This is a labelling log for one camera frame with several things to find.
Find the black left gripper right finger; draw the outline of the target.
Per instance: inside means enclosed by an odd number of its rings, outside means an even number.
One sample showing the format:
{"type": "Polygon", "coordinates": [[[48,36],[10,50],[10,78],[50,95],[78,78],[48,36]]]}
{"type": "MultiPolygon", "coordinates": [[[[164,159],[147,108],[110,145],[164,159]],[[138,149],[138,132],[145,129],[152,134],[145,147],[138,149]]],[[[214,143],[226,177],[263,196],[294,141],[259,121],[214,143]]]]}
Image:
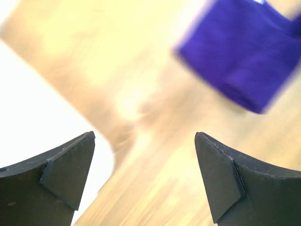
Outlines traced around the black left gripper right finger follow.
{"type": "Polygon", "coordinates": [[[301,173],[195,135],[199,168],[213,222],[219,226],[298,226],[301,173]]]}

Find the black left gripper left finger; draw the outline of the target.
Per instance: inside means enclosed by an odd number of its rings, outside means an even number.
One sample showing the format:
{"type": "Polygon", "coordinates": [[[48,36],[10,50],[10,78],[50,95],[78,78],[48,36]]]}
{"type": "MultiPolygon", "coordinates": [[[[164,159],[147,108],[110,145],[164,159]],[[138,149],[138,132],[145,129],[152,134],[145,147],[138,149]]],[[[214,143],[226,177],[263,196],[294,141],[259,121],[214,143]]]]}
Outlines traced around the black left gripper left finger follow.
{"type": "Polygon", "coordinates": [[[0,169],[2,226],[69,226],[95,150],[94,132],[0,169]]]}

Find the purple towel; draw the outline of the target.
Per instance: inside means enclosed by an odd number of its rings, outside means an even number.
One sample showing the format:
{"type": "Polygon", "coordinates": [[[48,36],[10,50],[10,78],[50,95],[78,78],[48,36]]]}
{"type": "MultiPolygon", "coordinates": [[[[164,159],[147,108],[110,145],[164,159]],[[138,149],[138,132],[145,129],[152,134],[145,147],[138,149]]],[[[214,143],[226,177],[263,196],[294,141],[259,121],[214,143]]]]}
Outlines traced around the purple towel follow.
{"type": "Polygon", "coordinates": [[[300,61],[301,17],[264,0],[216,0],[178,53],[229,100],[262,114],[300,61]]]}

